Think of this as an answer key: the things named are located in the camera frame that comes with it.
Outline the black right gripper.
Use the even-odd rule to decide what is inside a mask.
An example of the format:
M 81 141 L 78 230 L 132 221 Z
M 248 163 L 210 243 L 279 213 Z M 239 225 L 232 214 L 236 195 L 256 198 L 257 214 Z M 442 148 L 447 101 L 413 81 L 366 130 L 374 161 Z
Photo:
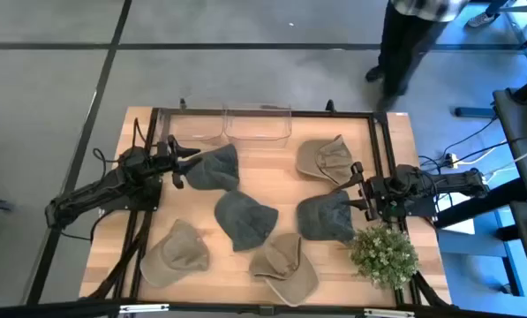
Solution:
M 392 222 L 394 206 L 390 203 L 384 177 L 375 176 L 365 179 L 364 168 L 361 162 L 354 162 L 350 166 L 350 171 L 352 173 L 350 179 L 336 187 L 334 192 L 358 186 L 360 198 L 358 200 L 342 201 L 342 204 L 363 211 L 365 219 L 369 222 L 377 219 L 387 223 Z

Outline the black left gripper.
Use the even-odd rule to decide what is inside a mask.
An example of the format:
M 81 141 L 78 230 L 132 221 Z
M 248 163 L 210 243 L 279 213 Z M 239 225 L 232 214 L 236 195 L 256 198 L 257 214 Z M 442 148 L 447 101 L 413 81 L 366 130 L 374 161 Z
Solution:
M 185 161 L 180 161 L 180 159 L 196 155 L 199 152 L 198 148 L 183 148 L 179 145 L 177 139 L 170 134 L 165 141 L 157 142 L 156 157 L 162 171 L 170 171 L 172 173 L 173 186 L 177 189 L 183 189 L 182 176 L 199 164 L 202 161 L 202 157 L 195 156 Z

